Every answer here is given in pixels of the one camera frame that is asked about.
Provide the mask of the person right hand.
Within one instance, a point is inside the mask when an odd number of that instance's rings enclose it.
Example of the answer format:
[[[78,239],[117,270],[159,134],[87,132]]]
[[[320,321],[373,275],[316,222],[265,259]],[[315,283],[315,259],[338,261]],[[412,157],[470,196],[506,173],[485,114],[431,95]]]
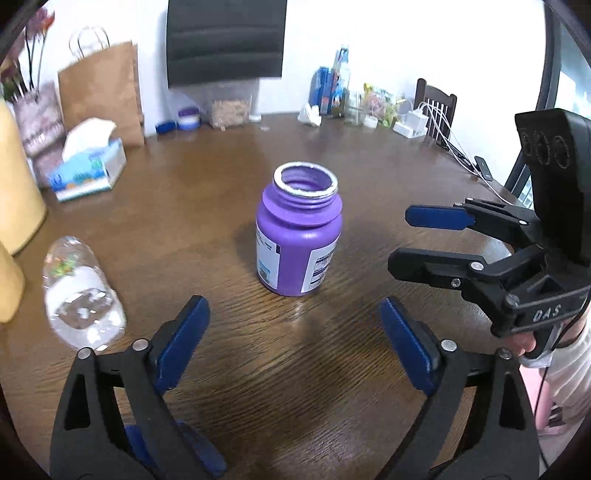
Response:
[[[535,350],[537,342],[533,332],[522,332],[502,339],[503,344],[515,356],[520,357]]]

